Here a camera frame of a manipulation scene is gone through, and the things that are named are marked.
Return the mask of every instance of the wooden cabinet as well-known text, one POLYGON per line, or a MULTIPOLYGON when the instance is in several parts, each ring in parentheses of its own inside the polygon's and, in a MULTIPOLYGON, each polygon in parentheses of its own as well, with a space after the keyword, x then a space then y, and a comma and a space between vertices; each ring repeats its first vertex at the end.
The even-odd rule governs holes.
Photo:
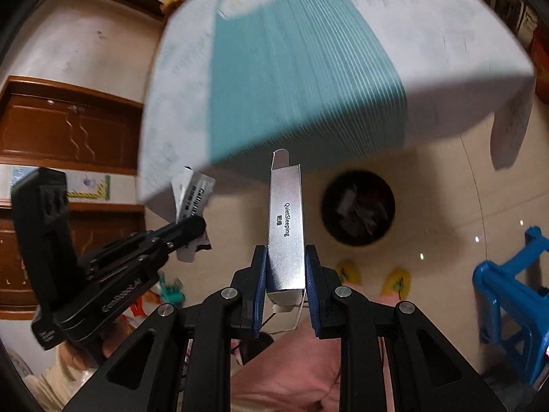
MULTIPOLYGON (((142 231, 143 212, 73 211, 72 242, 78 257, 86 252, 142 231)), ((11 319, 36 308, 32 287, 26 278, 10 209, 0 209, 0 318, 11 319)))
POLYGON ((41 79, 8 79, 0 162, 137 174, 142 105, 41 79))
MULTIPOLYGON (((59 82, 10 76, 0 95, 0 164, 137 174, 142 105, 59 82)), ((144 230, 139 205, 71 203, 78 256, 144 230)), ((11 219, 0 200, 0 319, 36 308, 11 219)))

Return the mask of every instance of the teal stripe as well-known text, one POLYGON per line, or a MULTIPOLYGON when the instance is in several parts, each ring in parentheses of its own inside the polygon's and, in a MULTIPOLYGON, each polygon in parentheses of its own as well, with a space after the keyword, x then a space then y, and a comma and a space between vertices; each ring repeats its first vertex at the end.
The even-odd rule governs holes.
POLYGON ((217 17, 209 114, 214 165, 287 147, 318 168, 402 146, 406 95, 351 1, 274 0, 217 17))

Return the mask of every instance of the table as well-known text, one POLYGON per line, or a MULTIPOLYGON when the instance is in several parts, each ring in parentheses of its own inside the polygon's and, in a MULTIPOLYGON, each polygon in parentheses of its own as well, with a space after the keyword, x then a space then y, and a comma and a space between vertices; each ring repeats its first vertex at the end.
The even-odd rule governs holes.
POLYGON ((218 188, 454 136, 496 112, 495 168, 520 149, 534 71, 479 0, 189 0, 170 19, 145 103, 141 201, 173 218, 185 166, 218 188))

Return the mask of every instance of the red object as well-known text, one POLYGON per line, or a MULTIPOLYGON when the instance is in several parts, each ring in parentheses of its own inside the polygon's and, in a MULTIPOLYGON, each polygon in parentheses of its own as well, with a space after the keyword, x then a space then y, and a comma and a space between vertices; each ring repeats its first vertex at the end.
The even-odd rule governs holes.
POLYGON ((130 310, 132 310, 132 313, 136 318, 139 318, 139 316, 146 316, 145 311, 143 310, 143 300, 141 297, 130 306, 130 310))
POLYGON ((536 95, 549 105, 549 36, 540 27, 534 30, 530 57, 537 72, 536 95))

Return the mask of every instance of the metal screw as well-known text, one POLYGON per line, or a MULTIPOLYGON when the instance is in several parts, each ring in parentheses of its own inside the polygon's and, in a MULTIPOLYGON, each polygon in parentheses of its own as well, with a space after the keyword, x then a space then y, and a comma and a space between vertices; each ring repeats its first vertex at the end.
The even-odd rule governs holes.
POLYGON ((237 294, 238 291, 236 288, 228 287, 221 292, 221 297, 223 297, 223 299, 232 299, 237 297, 237 294))
POLYGON ((169 316, 174 312, 174 306, 172 304, 162 304, 158 307, 158 314, 160 316, 169 316))
POLYGON ((336 296, 337 297, 349 297, 352 294, 352 290, 349 287, 337 287, 336 296))
POLYGON ((411 302, 402 302, 399 305, 399 309, 404 314, 412 314, 416 310, 416 306, 411 302))

